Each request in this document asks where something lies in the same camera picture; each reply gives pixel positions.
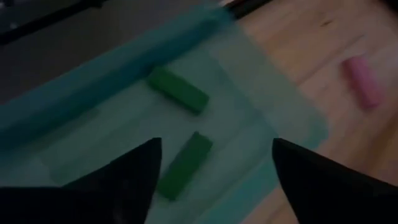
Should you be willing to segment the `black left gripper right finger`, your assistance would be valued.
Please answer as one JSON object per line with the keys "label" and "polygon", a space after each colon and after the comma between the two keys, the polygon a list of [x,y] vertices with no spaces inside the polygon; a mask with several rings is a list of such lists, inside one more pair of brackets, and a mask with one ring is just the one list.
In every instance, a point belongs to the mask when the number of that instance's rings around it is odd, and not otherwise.
{"label": "black left gripper right finger", "polygon": [[272,160],[299,224],[398,224],[398,187],[282,138]]}

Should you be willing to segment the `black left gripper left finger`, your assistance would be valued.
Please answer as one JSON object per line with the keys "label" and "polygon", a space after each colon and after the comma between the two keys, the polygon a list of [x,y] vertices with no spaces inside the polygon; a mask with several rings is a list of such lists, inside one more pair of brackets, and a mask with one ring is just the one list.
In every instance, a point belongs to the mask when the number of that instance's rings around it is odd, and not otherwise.
{"label": "black left gripper left finger", "polygon": [[0,187],[0,224],[144,224],[161,162],[152,138],[63,187]]}

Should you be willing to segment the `green wooden block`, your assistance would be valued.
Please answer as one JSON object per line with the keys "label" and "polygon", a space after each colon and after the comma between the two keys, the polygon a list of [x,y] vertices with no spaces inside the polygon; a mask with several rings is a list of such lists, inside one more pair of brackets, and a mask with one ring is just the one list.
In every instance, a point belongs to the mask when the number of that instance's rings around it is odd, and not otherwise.
{"label": "green wooden block", "polygon": [[204,91],[165,67],[155,67],[147,84],[194,114],[202,113],[210,100]]}
{"label": "green wooden block", "polygon": [[212,146],[208,137],[194,132],[160,178],[158,193],[171,201],[178,199],[206,161]]}

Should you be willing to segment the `pink wooden block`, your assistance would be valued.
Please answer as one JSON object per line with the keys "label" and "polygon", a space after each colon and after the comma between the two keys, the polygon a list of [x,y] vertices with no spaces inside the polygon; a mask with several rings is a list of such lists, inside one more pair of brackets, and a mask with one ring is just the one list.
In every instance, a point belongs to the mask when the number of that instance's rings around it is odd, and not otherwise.
{"label": "pink wooden block", "polygon": [[353,88],[359,105],[365,110],[382,103],[382,91],[364,57],[357,55],[342,62],[343,70]]}

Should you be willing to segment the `teal plastic bin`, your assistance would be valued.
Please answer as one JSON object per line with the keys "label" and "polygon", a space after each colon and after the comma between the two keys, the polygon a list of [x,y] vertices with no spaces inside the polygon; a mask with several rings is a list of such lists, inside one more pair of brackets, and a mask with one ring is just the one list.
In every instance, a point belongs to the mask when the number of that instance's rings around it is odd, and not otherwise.
{"label": "teal plastic bin", "polygon": [[[155,67],[208,94],[205,110],[151,88]],[[196,131],[209,158],[176,201],[154,199],[147,224],[238,224],[278,183],[274,138],[315,149],[328,135],[231,14],[206,3],[0,105],[0,186],[66,185],[154,137],[167,170]]]}

